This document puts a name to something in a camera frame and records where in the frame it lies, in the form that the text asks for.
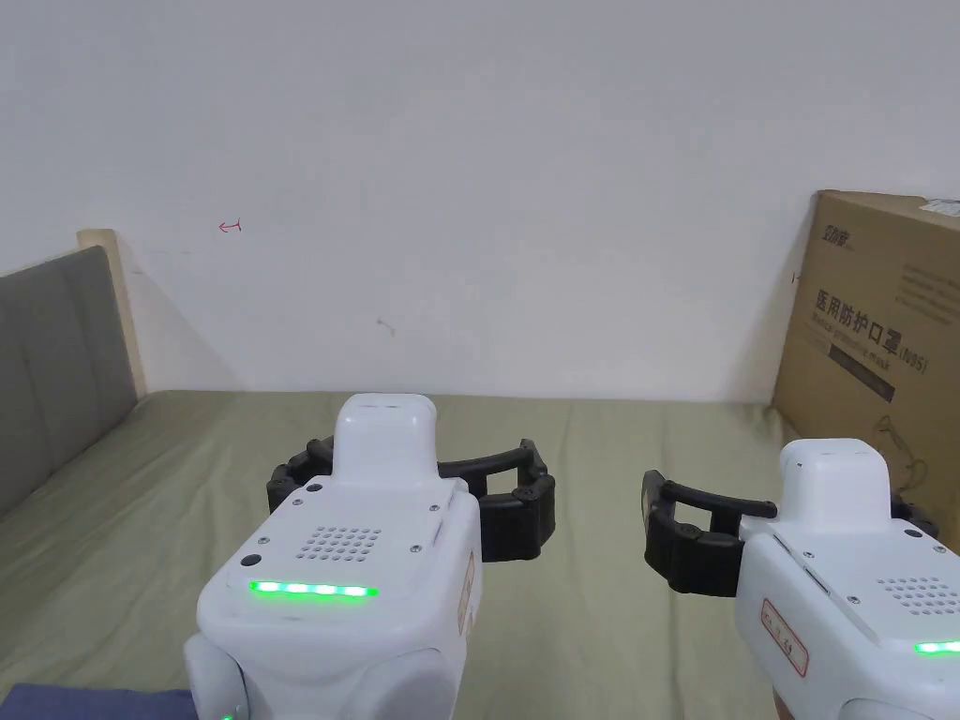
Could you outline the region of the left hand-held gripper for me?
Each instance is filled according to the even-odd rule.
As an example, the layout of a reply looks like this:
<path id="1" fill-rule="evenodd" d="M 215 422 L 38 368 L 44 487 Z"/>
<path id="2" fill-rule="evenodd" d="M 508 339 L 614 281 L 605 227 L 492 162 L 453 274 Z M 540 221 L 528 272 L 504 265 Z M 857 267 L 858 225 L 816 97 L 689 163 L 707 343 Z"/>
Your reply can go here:
<path id="1" fill-rule="evenodd" d="M 184 647 L 199 718 L 452 717 L 481 552 L 541 556 L 556 480 L 532 441 L 438 464 L 436 423 L 427 397 L 358 394 L 333 437 L 276 466 L 267 519 L 199 596 Z"/>

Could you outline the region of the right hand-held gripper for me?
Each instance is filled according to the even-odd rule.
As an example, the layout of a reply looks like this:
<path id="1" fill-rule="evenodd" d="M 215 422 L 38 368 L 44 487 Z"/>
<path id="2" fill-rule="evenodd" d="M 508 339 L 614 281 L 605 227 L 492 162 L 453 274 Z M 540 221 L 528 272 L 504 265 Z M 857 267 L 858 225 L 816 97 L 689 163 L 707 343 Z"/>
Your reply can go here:
<path id="1" fill-rule="evenodd" d="M 736 595 L 739 636 L 793 718 L 957 718 L 959 560 L 939 526 L 891 496 L 865 442 L 790 442 L 779 470 L 779 510 L 645 472 L 645 562 L 676 593 Z"/>

